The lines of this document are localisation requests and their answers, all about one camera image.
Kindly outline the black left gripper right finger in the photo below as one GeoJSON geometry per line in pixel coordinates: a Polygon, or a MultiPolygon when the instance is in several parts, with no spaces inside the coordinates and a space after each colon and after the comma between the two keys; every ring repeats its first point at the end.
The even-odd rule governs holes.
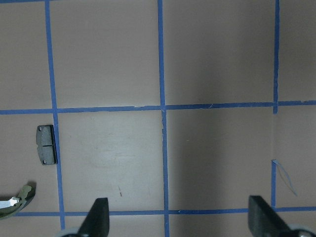
{"type": "Polygon", "coordinates": [[[248,198],[248,228],[253,237],[293,237],[293,231],[261,196],[248,198]]]}

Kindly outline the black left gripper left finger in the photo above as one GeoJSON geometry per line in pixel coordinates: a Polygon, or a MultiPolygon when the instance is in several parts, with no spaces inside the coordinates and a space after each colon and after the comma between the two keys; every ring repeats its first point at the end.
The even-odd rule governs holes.
{"type": "Polygon", "coordinates": [[[109,203],[106,197],[97,198],[80,226],[78,237],[107,237],[110,231],[109,203]]]}

